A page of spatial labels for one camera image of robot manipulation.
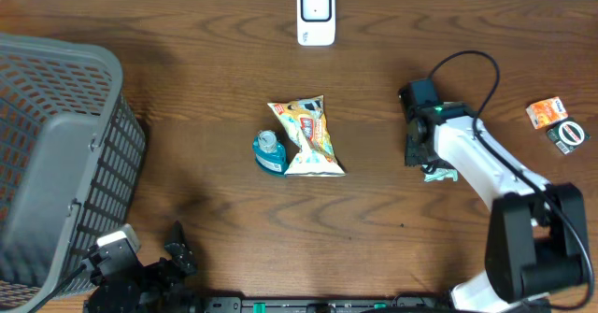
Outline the green wet wipes pack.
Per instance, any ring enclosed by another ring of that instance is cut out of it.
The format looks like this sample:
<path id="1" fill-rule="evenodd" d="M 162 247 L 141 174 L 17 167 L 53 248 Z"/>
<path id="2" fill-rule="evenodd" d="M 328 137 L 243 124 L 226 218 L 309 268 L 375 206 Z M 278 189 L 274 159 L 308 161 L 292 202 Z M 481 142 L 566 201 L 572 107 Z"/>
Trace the green wet wipes pack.
<path id="1" fill-rule="evenodd" d="M 434 172 L 424 173 L 424 181 L 433 182 L 449 179 L 453 182 L 456 182 L 458 180 L 458 176 L 458 172 L 455 169 L 436 168 Z"/>

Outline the yellow snack bag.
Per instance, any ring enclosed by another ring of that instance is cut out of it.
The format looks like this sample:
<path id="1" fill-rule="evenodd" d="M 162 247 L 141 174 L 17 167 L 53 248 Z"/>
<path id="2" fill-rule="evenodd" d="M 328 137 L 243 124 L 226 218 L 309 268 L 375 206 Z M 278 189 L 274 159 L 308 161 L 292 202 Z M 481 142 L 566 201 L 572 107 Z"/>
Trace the yellow snack bag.
<path id="1" fill-rule="evenodd" d="M 267 104 L 284 127 L 288 138 L 298 147 L 286 176 L 343 177 L 346 175 L 335 157 L 327 129 L 324 96 L 287 103 Z"/>

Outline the blue clear plastic bottle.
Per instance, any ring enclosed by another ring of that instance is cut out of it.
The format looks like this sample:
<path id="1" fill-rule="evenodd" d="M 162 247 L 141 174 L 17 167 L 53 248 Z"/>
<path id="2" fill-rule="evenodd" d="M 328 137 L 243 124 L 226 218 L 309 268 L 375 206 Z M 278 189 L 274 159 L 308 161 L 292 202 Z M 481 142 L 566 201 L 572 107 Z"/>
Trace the blue clear plastic bottle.
<path id="1" fill-rule="evenodd" d="M 289 168 L 285 147 L 273 131 L 260 131 L 254 138 L 252 149 L 255 161 L 263 171 L 284 177 Z"/>

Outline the orange tissue pack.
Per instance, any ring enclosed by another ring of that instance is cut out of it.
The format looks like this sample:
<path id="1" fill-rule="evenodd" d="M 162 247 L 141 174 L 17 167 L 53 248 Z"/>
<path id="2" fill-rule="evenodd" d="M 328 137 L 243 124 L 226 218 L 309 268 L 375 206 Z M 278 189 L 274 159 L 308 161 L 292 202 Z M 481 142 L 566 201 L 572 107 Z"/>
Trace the orange tissue pack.
<path id="1" fill-rule="evenodd" d="M 525 109 L 534 129 L 541 129 L 568 118 L 568 113 L 559 96 L 534 102 Z"/>

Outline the dark green round-logo packet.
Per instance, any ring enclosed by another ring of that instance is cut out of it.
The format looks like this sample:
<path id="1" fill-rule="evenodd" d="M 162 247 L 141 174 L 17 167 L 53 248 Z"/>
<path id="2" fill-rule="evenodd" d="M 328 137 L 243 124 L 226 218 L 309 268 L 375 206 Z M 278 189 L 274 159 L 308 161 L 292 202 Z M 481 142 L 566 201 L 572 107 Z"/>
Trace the dark green round-logo packet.
<path id="1" fill-rule="evenodd" d="M 568 155 L 587 142 L 591 135 L 574 118 L 568 117 L 550 127 L 547 137 L 563 155 Z"/>

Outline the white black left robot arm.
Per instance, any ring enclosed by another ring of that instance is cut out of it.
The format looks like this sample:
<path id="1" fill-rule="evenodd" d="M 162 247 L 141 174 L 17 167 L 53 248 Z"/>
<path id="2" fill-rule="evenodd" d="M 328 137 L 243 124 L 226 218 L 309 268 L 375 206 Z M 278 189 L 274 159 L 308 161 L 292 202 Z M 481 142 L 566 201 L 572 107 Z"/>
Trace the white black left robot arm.
<path id="1" fill-rule="evenodd" d="M 164 243 L 170 255 L 144 265 L 140 241 L 130 224 L 97 238 L 82 265 L 96 287 L 83 304 L 88 313 L 172 312 L 205 310 L 204 300 L 185 285 L 198 271 L 183 227 L 175 221 Z"/>

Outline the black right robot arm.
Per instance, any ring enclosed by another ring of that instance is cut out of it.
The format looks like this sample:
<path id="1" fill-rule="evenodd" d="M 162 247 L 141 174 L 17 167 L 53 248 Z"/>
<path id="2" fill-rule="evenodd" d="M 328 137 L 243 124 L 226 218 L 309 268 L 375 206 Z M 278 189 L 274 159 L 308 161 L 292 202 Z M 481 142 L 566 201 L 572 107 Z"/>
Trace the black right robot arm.
<path id="1" fill-rule="evenodd" d="M 449 293 L 459 311 L 551 309 L 546 296 L 586 286 L 595 273 L 585 206 L 573 184 L 554 185 L 529 170 L 490 135 L 464 103 L 405 103 L 406 164 L 425 172 L 455 169 L 491 212 L 483 271 Z"/>

